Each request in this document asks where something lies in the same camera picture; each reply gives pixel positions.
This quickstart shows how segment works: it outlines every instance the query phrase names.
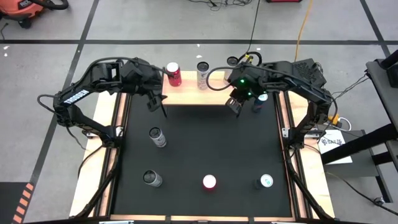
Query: orange striped tape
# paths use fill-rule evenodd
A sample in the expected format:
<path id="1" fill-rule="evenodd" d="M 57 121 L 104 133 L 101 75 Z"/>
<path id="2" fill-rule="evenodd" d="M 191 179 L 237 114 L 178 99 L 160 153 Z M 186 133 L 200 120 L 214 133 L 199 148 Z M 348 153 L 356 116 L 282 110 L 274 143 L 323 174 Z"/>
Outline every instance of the orange striped tape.
<path id="1" fill-rule="evenodd" d="M 27 211 L 27 207 L 30 202 L 30 198 L 33 194 L 34 186 L 31 183 L 27 183 L 24 191 L 22 192 L 22 196 L 19 199 L 19 204 L 17 206 L 14 218 L 12 219 L 14 223 L 22 223 L 25 218 L 25 214 Z"/>

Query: can lid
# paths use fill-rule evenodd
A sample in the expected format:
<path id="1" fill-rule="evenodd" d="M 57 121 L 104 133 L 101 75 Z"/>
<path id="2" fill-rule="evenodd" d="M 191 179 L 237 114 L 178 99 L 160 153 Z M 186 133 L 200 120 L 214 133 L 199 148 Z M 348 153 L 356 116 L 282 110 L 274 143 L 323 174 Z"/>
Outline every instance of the can lid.
<path id="1" fill-rule="evenodd" d="M 206 175 L 203 178 L 203 185 L 208 189 L 213 188 L 216 185 L 216 177 L 210 174 Z"/>
<path id="2" fill-rule="evenodd" d="M 166 66 L 167 71 L 176 72 L 178 70 L 178 64 L 175 62 L 170 62 Z"/>
<path id="3" fill-rule="evenodd" d="M 264 187 L 270 187 L 274 183 L 274 179 L 270 175 L 264 174 L 261 176 L 260 182 Z"/>
<path id="4" fill-rule="evenodd" d="M 153 181 L 155 181 L 156 179 L 156 173 L 152 170 L 148 170 L 144 173 L 144 175 L 142 176 L 142 178 L 144 179 L 144 182 L 147 184 L 152 183 Z"/>
<path id="5" fill-rule="evenodd" d="M 151 138 L 158 138 L 160 136 L 160 134 L 162 133 L 162 131 L 160 130 L 160 128 L 151 128 L 149 130 L 149 137 Z"/>
<path id="6" fill-rule="evenodd" d="M 268 94 L 261 94 L 258 98 L 260 101 L 266 101 L 268 99 Z"/>
<path id="7" fill-rule="evenodd" d="M 229 66 L 236 66 L 238 64 L 238 59 L 236 57 L 232 56 L 232 57 L 229 57 L 226 59 L 226 63 Z"/>
<path id="8" fill-rule="evenodd" d="M 207 62 L 199 62 L 197 65 L 197 69 L 199 70 L 199 72 L 206 72 L 207 70 L 209 70 L 209 64 L 207 64 Z"/>

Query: red vacuum cleaner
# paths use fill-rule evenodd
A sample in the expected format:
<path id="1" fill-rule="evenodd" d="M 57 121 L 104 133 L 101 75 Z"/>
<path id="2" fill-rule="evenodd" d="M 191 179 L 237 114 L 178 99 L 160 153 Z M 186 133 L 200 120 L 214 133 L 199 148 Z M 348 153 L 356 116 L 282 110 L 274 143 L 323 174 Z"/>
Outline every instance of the red vacuum cleaner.
<path id="1" fill-rule="evenodd" d="M 300 2 L 302 0 L 266 0 L 267 2 Z"/>
<path id="2" fill-rule="evenodd" d="M 61 4 L 55 4 L 51 0 L 0 0 L 0 19 L 17 21 L 22 28 L 28 29 L 32 25 L 31 19 L 44 9 L 64 10 L 69 7 L 68 0 L 61 1 Z"/>

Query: can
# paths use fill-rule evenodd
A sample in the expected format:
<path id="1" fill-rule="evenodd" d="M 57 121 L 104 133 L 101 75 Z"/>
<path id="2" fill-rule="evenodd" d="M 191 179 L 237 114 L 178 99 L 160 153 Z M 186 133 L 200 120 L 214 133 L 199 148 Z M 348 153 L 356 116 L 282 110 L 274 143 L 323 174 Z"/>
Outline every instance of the can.
<path id="1" fill-rule="evenodd" d="M 206 78 L 209 73 L 209 64 L 207 64 L 206 62 L 199 62 L 197 65 L 197 69 L 198 69 L 198 76 L 197 76 L 198 89 L 206 90 L 207 89 Z"/>
<path id="2" fill-rule="evenodd" d="M 274 179 L 269 174 L 264 174 L 260 177 L 260 179 L 256 179 L 254 181 L 254 187 L 256 189 L 263 189 L 266 187 L 272 186 L 274 183 Z"/>
<path id="3" fill-rule="evenodd" d="M 149 130 L 149 137 L 153 140 L 157 147 L 165 147 L 167 144 L 166 137 L 160 128 L 151 128 Z"/>
<path id="4" fill-rule="evenodd" d="M 238 59 L 237 59 L 236 57 L 232 56 L 232 57 L 229 57 L 229 58 L 226 59 L 226 63 L 227 63 L 230 67 L 235 67 L 235 66 L 238 65 Z M 231 75 L 232 71 L 233 71 L 232 69 L 227 69 L 227 70 L 225 71 L 225 73 L 224 73 L 224 80 L 223 80 L 224 83 L 225 83 L 225 85 L 228 85 L 228 84 L 229 84 L 228 78 L 229 78 L 229 76 Z"/>
<path id="5" fill-rule="evenodd" d="M 216 183 L 217 183 L 216 177 L 214 177 L 213 175 L 210 175 L 210 174 L 206 175 L 203 178 L 203 182 L 202 182 L 203 188 L 205 190 L 214 190 L 214 188 L 216 187 Z"/>
<path id="6" fill-rule="evenodd" d="M 153 170 L 147 170 L 142 176 L 144 183 L 153 187 L 160 187 L 163 183 L 163 178 Z"/>
<path id="7" fill-rule="evenodd" d="M 262 109 L 262 105 L 267 99 L 268 99 L 267 93 L 261 94 L 256 100 L 254 100 L 251 110 L 255 113 L 260 112 Z"/>
<path id="8" fill-rule="evenodd" d="M 166 66 L 166 70 L 172 74 L 168 76 L 171 86 L 180 86 L 182 83 L 180 66 L 175 62 L 170 62 Z"/>

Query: black table surface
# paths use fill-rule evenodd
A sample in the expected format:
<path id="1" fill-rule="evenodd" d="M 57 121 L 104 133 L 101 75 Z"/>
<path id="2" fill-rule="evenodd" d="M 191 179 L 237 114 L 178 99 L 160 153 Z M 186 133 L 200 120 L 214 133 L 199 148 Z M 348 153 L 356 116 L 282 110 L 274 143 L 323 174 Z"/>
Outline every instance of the black table surface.
<path id="1" fill-rule="evenodd" d="M 272 97 L 260 113 L 247 102 L 239 118 L 225 106 L 166 106 L 165 118 L 146 103 L 132 98 L 112 214 L 292 216 Z M 149 138 L 154 126 L 164 132 L 164 148 Z M 146 185 L 146 170 L 159 173 L 163 184 Z M 217 179 L 212 192 L 202 187 L 207 174 Z M 274 183 L 257 190 L 253 182 L 262 174 Z"/>

